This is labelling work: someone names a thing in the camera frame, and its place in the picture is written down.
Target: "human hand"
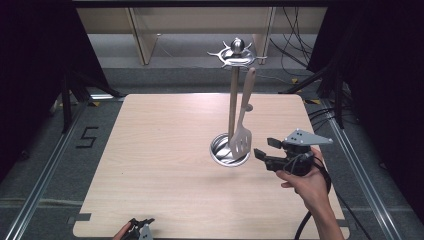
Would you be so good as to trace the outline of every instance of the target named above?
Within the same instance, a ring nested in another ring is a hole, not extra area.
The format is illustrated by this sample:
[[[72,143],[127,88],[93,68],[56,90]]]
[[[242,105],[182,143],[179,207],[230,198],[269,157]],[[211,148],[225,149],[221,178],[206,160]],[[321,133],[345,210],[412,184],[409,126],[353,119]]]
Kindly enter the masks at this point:
[[[130,227],[131,227],[131,222],[128,222],[121,228],[121,230],[119,230],[118,233],[116,233],[116,235],[112,238],[112,240],[121,240],[121,238],[125,235],[125,233],[129,230]]]
[[[322,160],[322,154],[317,149],[311,147],[314,156]],[[285,171],[277,171],[277,176],[286,182],[281,184],[283,188],[294,188],[296,193],[302,197],[306,208],[309,211],[322,206],[325,203],[329,205],[327,185],[321,172],[315,166],[303,177],[299,177]]]

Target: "wooden table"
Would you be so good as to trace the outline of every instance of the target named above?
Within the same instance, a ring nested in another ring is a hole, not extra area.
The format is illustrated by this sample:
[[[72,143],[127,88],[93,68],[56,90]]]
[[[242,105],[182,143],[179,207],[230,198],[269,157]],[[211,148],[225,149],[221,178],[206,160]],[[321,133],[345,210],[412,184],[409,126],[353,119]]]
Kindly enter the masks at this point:
[[[312,132],[297,95],[253,94],[250,103],[244,126],[253,148],[284,156],[267,137]],[[156,219],[154,238],[292,239],[307,212],[293,189],[282,189],[253,151],[235,168],[210,156],[212,140],[227,132],[228,109],[228,94],[127,96],[80,211],[91,218],[77,221],[74,234],[111,237],[135,217]],[[330,200],[344,219],[334,191]],[[302,237],[318,238],[312,219]]]

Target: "gray floor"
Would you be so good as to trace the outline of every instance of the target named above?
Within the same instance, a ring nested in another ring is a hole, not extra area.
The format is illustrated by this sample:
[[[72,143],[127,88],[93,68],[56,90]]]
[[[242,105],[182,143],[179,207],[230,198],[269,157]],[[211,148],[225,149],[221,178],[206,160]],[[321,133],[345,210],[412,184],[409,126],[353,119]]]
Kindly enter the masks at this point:
[[[218,59],[208,56],[206,52],[218,52],[223,48],[222,41],[229,44],[235,37],[244,39],[246,43],[252,41],[249,35],[160,35],[154,56],[147,66],[140,64],[132,36],[91,35],[90,39],[114,89],[123,93],[186,93],[229,92],[230,71],[221,69],[222,64]],[[284,46],[282,36],[272,38]],[[315,36],[305,35],[302,39],[313,46]],[[288,51],[303,59],[303,54],[296,49]],[[296,79],[302,81],[311,74],[288,57],[281,59],[281,54],[272,45],[268,57],[265,65],[253,64],[258,69],[255,92],[277,94],[293,86],[292,82]],[[319,81],[298,94],[305,100],[316,100],[315,90],[318,85]],[[73,220],[84,201],[122,101],[101,101],[98,106],[81,105],[79,103],[73,107],[75,114],[80,113],[79,118],[48,184],[41,191],[42,195],[30,215],[28,225],[24,226],[22,239],[76,239],[72,234]],[[305,107],[309,113],[323,108],[322,104],[305,104]],[[384,224],[379,222],[381,218],[364,193],[360,179],[352,170],[351,162],[327,117],[321,115],[313,119],[311,124],[316,134],[336,140],[331,146],[321,147],[336,191],[372,239],[399,239],[388,237]],[[6,236],[25,199],[31,195],[44,166],[56,150],[56,144],[63,137],[62,121],[62,109],[59,106],[40,129],[33,144],[28,146],[30,158],[17,162],[0,185],[0,237]],[[380,159],[372,143],[351,111],[344,111],[344,123],[344,132],[401,239],[424,239],[422,223],[397,189],[390,174],[379,165]],[[81,136],[87,127],[93,126],[97,127],[89,132],[92,134],[90,136],[96,137],[93,147],[78,148],[87,145],[87,140],[81,139]],[[351,231],[349,239],[365,239],[364,233],[343,204],[342,209]]]

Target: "spatula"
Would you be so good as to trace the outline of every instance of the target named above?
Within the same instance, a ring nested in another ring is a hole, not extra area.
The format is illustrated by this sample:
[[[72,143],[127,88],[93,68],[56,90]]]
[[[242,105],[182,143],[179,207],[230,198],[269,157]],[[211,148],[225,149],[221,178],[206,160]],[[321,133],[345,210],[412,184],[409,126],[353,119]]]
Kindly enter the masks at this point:
[[[239,119],[237,121],[237,129],[230,140],[230,149],[233,159],[239,159],[250,152],[252,145],[252,132],[243,126],[244,114],[249,103],[250,95],[252,95],[253,86],[255,84],[256,69],[250,68],[244,80],[243,96],[241,99],[241,107]]]

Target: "kitchen utensil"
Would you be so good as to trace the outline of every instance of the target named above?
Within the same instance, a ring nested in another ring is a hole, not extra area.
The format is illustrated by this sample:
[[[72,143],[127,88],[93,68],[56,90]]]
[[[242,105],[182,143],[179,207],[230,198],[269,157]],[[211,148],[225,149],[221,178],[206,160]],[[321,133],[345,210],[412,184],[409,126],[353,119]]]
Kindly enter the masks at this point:
[[[244,114],[252,95],[255,84],[256,69],[250,68],[244,80],[243,96],[241,99],[240,114],[237,121],[237,129],[230,139],[230,149],[233,159],[239,159],[250,152],[252,144],[252,132],[243,126]]]

